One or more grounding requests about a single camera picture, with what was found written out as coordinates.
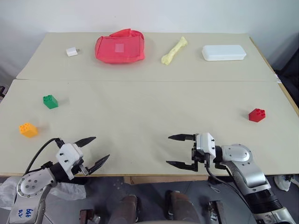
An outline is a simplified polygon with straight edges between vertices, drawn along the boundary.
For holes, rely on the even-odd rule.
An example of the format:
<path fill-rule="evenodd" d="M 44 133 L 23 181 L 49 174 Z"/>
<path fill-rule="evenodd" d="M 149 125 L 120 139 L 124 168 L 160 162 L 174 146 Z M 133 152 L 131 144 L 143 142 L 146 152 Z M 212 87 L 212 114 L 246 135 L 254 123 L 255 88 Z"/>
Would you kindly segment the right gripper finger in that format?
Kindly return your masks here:
<path fill-rule="evenodd" d="M 194 172 L 198 172 L 198 163 L 192 163 L 191 165 L 185 164 L 180 161 L 166 161 L 166 163 L 183 170 L 191 170 Z"/>
<path fill-rule="evenodd" d="M 178 141 L 185 141 L 185 140 L 195 141 L 196 135 L 195 134 L 176 134 L 176 135 L 169 136 L 168 139 L 178 140 Z"/>

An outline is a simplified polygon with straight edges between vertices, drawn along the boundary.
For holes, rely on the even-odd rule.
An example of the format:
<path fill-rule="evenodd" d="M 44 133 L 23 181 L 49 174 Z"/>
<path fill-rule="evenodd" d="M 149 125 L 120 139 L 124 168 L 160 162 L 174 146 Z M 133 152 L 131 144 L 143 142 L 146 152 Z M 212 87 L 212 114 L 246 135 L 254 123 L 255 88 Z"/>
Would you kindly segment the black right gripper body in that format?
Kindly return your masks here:
<path fill-rule="evenodd" d="M 193 163 L 204 163 L 204 167 L 210 167 L 210 144 L 209 141 L 201 140 L 200 142 L 195 142 L 192 148 L 191 159 Z"/>

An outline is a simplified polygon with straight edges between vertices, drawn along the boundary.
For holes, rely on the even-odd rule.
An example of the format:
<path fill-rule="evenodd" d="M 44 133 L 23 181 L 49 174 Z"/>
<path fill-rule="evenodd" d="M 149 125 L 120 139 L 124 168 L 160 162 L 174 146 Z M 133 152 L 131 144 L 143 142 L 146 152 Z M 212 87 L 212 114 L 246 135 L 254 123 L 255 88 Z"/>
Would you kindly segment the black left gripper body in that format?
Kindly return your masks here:
<path fill-rule="evenodd" d="M 84 160 L 82 158 L 80 158 L 78 162 L 73 166 L 71 172 L 74 176 L 80 172 L 83 173 L 83 175 L 87 176 L 87 169 L 84 166 Z"/>

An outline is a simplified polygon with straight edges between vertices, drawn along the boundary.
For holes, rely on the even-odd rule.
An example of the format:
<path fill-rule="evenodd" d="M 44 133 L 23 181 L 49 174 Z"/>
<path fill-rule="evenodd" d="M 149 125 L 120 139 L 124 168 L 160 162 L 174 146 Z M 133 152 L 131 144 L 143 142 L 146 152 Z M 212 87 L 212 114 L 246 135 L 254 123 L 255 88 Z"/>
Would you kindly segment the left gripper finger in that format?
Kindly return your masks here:
<path fill-rule="evenodd" d="M 92 173 L 94 173 L 95 171 L 97 171 L 98 169 L 100 169 L 104 165 L 104 163 L 107 161 L 109 156 L 110 155 L 108 154 L 108 155 L 104 156 L 103 158 L 99 159 L 98 161 L 95 162 L 95 164 L 91 168 L 88 168 L 84 164 L 81 164 L 80 165 L 81 172 L 85 176 L 91 175 Z"/>
<path fill-rule="evenodd" d="M 83 138 L 81 140 L 76 141 L 74 144 L 77 145 L 78 147 L 84 147 L 95 139 L 96 137 Z"/>

